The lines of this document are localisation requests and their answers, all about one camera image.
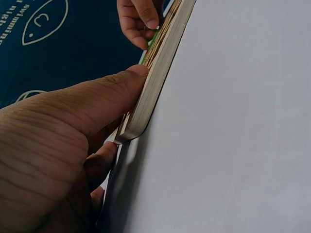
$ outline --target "adult hand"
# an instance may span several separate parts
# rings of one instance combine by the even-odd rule
[[[0,232],[96,231],[117,152],[103,142],[147,73],[134,66],[0,110]]]
[[[163,22],[164,0],[118,0],[118,13],[124,35],[142,50]]]

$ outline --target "white line drawing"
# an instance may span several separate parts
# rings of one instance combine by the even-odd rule
[[[26,31],[27,31],[27,28],[28,28],[28,25],[30,23],[30,21],[34,18],[34,16],[43,8],[45,7],[47,4],[49,4],[50,2],[52,2],[53,0],[49,0],[47,1],[45,4],[43,4],[41,7],[39,7],[32,15],[31,17],[29,18],[29,20],[27,21],[26,23],[26,26],[25,26],[25,29],[24,29],[24,32],[23,32],[23,36],[22,36],[22,39],[21,39],[21,42],[22,42],[22,45],[26,46],[26,45],[31,45],[31,44],[34,44],[36,42],[39,42],[41,40],[44,40],[45,38],[49,37],[50,35],[52,35],[54,32],[56,32],[58,29],[60,29],[60,27],[64,24],[65,22],[65,19],[68,15],[68,9],[69,9],[69,4],[68,4],[68,0],[64,0],[65,3],[66,3],[66,10],[65,10],[65,14],[64,14],[64,17],[61,21],[61,23],[57,26],[57,28],[55,28],[53,31],[51,31],[49,34],[45,35],[44,37],[41,37],[37,40],[33,40],[33,41],[30,41],[30,42],[25,42],[25,34],[26,34]],[[35,24],[38,26],[38,23],[36,23],[36,21],[41,17],[41,16],[45,16],[47,21],[49,21],[49,16],[47,14],[40,14],[38,17],[35,18]],[[29,34],[29,37],[33,37],[34,34],[33,33],[30,33]]]
[[[39,16],[34,19],[35,25],[37,25],[38,27],[41,27],[41,24],[39,24],[37,20],[40,19],[42,16],[44,16],[47,21],[50,20],[49,16],[46,13],[39,14]]]
[[[31,91],[26,91],[25,93],[21,94],[18,99],[15,102],[19,102],[21,100],[26,99],[30,94],[32,93],[45,93],[46,91],[42,91],[42,90],[31,90]]]

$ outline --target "gray surface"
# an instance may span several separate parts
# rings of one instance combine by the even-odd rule
[[[110,232],[311,231],[311,2],[255,2],[197,0]]]

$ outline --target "dark blue cloth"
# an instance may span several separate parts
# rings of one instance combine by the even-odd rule
[[[27,91],[56,90],[137,64],[142,51],[122,34],[116,2],[0,0],[0,108]]]

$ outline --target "child's hand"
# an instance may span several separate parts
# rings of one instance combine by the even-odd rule
[[[142,50],[148,49],[153,30],[163,22],[164,0],[118,0],[118,12],[124,35]]]

